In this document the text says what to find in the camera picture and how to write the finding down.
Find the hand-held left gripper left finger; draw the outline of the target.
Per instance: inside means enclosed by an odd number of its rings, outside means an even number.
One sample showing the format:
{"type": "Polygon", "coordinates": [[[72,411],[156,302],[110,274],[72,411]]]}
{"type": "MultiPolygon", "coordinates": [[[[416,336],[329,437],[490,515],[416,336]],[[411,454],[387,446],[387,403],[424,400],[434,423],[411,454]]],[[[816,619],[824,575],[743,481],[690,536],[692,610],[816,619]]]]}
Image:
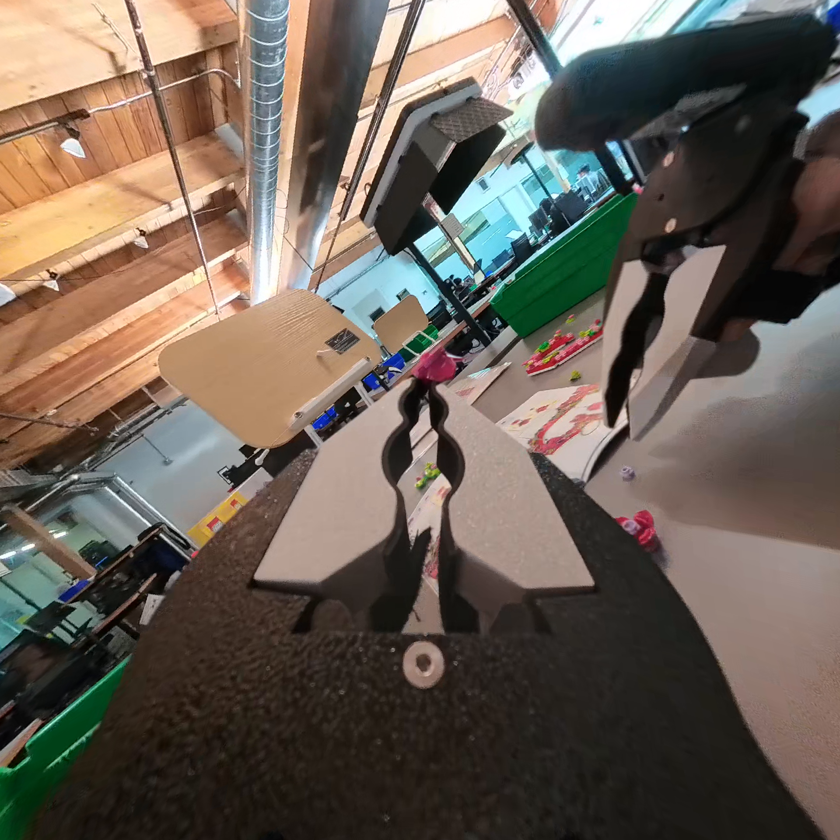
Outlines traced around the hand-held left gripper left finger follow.
{"type": "Polygon", "coordinates": [[[401,632],[421,583],[398,488],[413,463],[410,377],[323,444],[269,543],[255,587],[341,604],[357,627],[401,632]]]}

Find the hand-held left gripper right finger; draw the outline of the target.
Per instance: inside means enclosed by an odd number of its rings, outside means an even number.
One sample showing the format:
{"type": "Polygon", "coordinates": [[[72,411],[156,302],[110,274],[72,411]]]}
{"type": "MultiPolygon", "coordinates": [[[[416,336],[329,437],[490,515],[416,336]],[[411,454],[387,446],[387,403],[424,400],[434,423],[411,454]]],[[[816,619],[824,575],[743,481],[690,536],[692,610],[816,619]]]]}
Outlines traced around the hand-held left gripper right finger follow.
{"type": "Polygon", "coordinates": [[[446,632],[488,632],[515,607],[525,626],[545,598],[595,582],[527,450],[443,385],[429,387],[442,506],[438,603],[446,632]]]}

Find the person's right forearm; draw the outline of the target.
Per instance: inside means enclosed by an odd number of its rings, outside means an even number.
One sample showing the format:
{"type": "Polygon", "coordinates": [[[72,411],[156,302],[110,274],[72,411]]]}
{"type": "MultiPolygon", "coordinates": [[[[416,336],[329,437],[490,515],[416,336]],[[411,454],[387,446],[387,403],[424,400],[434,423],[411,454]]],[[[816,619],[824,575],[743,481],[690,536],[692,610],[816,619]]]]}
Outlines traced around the person's right forearm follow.
{"type": "Polygon", "coordinates": [[[838,257],[839,111],[808,133],[802,152],[805,167],[793,192],[796,224],[784,262],[805,276],[826,276],[838,257]]]}

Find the heart-shaped lego build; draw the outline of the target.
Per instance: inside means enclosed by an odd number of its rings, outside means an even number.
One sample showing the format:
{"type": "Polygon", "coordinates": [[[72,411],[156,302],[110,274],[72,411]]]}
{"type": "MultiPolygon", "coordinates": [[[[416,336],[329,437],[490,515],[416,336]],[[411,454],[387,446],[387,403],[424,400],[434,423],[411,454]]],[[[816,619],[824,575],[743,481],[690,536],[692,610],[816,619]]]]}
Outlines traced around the heart-shaped lego build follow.
{"type": "Polygon", "coordinates": [[[578,333],[558,330],[550,339],[537,347],[522,367],[527,376],[552,371],[599,342],[602,333],[603,322],[599,318],[594,320],[587,329],[578,333]]]}

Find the lego instruction booklet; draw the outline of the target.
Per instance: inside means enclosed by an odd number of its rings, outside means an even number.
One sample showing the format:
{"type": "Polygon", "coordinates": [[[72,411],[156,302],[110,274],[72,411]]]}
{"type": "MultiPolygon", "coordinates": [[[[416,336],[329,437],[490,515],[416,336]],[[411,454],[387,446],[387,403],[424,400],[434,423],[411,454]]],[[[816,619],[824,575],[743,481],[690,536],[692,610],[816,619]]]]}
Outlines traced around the lego instruction booklet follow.
{"type": "MultiPolygon", "coordinates": [[[[589,481],[609,444],[628,425],[626,408],[614,427],[606,425],[604,400],[597,384],[538,392],[497,423],[529,453],[547,457],[567,477],[582,485],[589,481]]],[[[416,469],[415,479],[425,465],[416,469]]],[[[408,518],[409,534],[415,540],[419,533],[430,531],[423,575],[437,594],[440,512],[450,485],[440,475],[418,491],[421,498],[408,518]]]]}

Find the yellow lego box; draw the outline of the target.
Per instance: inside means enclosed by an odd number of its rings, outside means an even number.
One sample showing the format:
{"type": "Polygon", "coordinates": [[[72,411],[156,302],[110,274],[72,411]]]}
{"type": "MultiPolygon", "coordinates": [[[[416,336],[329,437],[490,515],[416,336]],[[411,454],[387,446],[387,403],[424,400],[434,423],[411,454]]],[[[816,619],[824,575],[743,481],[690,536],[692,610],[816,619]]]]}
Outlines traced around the yellow lego box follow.
{"type": "Polygon", "coordinates": [[[201,548],[213,536],[220,532],[238,511],[248,503],[248,499],[238,490],[229,492],[210,512],[188,529],[186,535],[192,543],[201,548]]]}

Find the large green plastic crate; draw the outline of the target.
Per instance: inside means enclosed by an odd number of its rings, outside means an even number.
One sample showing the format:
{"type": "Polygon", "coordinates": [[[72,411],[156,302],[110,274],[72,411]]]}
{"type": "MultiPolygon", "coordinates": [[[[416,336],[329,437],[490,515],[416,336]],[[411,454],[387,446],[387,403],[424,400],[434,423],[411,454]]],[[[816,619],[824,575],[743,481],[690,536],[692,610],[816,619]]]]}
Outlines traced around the large green plastic crate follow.
{"type": "Polygon", "coordinates": [[[603,289],[637,199],[615,196],[565,230],[517,268],[491,309],[524,338],[603,289]]]}

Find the wooden board on white stand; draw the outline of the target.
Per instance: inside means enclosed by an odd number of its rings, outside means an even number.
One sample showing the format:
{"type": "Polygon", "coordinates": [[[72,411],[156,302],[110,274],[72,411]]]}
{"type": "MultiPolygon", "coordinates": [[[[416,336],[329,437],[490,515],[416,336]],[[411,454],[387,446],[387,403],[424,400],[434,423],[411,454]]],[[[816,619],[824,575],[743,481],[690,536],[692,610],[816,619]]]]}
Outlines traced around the wooden board on white stand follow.
{"type": "Polygon", "coordinates": [[[252,448],[276,448],[382,362],[380,345],[313,291],[274,297],[174,341],[160,375],[252,448]]]}

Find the small wooden board stand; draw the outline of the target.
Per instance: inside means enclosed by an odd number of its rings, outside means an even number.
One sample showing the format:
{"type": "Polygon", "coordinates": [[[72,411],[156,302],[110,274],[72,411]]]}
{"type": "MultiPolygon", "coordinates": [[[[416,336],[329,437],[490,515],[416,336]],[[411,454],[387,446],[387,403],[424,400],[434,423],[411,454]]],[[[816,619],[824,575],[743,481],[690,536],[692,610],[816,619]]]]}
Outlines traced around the small wooden board stand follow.
{"type": "Polygon", "coordinates": [[[423,332],[429,324],[420,301],[408,295],[373,322],[379,344],[389,353],[397,353],[408,341],[423,332]]]}

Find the black pillar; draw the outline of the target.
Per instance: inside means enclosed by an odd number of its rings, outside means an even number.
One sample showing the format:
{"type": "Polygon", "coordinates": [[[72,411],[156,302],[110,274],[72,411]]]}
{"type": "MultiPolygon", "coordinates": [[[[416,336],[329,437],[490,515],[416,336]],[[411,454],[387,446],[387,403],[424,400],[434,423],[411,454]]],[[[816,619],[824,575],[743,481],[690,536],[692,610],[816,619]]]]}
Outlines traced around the black pillar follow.
{"type": "Polygon", "coordinates": [[[549,78],[554,80],[561,73],[563,66],[529,3],[526,1],[507,1],[507,5],[549,78]]]}

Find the dark workbench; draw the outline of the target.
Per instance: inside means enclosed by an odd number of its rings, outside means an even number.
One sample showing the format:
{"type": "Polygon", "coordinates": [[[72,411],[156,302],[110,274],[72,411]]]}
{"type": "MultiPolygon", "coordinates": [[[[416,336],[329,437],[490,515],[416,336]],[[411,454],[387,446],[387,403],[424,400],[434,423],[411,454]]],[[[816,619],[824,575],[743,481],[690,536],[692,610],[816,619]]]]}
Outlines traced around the dark workbench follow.
{"type": "Polygon", "coordinates": [[[140,615],[163,595],[194,550],[162,522],[94,564],[89,581],[37,591],[45,564],[2,577],[2,739],[46,723],[121,664],[140,636],[140,615]]]}

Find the green plastic bin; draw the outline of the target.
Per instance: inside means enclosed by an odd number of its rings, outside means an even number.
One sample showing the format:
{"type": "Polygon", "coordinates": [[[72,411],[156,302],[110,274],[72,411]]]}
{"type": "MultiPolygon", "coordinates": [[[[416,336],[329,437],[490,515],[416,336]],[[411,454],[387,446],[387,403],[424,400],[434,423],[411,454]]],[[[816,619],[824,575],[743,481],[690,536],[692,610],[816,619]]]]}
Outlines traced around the green plastic bin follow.
{"type": "Polygon", "coordinates": [[[37,813],[67,777],[100,726],[130,662],[124,659],[26,741],[23,758],[1,770],[1,838],[31,834],[37,813]]]}

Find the thin metal ceiling rod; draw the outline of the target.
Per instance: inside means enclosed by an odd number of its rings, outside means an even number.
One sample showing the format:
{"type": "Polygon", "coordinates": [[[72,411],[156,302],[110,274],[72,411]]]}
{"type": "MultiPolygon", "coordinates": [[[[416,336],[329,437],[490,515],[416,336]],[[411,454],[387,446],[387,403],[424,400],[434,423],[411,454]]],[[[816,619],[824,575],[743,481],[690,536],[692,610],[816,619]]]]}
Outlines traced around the thin metal ceiling rod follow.
{"type": "Polygon", "coordinates": [[[207,284],[207,288],[209,290],[209,294],[211,297],[211,302],[213,303],[213,309],[215,313],[215,317],[217,322],[221,321],[221,311],[219,304],[217,302],[217,298],[215,295],[215,290],[211,278],[211,272],[209,269],[209,265],[207,262],[205,248],[203,246],[203,241],[201,239],[200,230],[196,221],[196,216],[193,211],[192,201],[190,199],[190,194],[187,190],[186,186],[186,179],[184,177],[184,172],[182,169],[181,160],[179,158],[179,154],[176,149],[175,137],[172,131],[172,123],[170,121],[170,117],[168,111],[165,106],[165,100],[163,96],[163,91],[161,89],[161,84],[159,82],[158,74],[154,67],[154,63],[151,57],[150,49],[148,47],[143,26],[140,20],[139,10],[136,6],[134,1],[125,1],[124,5],[127,10],[127,14],[129,17],[129,23],[131,29],[133,31],[133,36],[136,42],[136,46],[140,53],[140,59],[143,66],[143,74],[145,77],[146,85],[150,91],[152,99],[154,101],[154,106],[157,111],[158,120],[161,124],[161,129],[163,131],[164,139],[166,142],[166,147],[169,152],[172,167],[175,173],[175,179],[177,185],[180,190],[180,194],[182,197],[184,209],[186,212],[186,217],[192,231],[192,236],[194,239],[194,243],[196,246],[196,252],[198,254],[198,258],[200,260],[201,268],[203,269],[204,279],[207,284]]]}

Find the smooth metal duct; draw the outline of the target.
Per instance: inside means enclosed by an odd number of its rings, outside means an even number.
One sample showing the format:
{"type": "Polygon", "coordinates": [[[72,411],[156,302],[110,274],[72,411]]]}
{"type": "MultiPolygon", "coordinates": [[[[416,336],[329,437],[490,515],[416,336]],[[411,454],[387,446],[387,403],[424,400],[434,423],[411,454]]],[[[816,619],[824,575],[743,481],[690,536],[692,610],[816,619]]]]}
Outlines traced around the smooth metal duct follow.
{"type": "Polygon", "coordinates": [[[309,286],[388,6],[290,2],[277,183],[280,291],[309,286]]]}

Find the ribbed silver duct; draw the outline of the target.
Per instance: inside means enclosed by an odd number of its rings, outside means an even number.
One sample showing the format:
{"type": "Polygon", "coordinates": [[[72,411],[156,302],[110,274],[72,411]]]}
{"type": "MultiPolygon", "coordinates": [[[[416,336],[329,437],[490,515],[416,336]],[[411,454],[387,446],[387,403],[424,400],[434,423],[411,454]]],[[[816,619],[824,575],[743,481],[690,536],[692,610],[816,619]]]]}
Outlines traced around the ribbed silver duct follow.
{"type": "Polygon", "coordinates": [[[273,297],[279,283],[277,184],[289,14],[289,1],[237,1],[252,306],[273,297]]]}

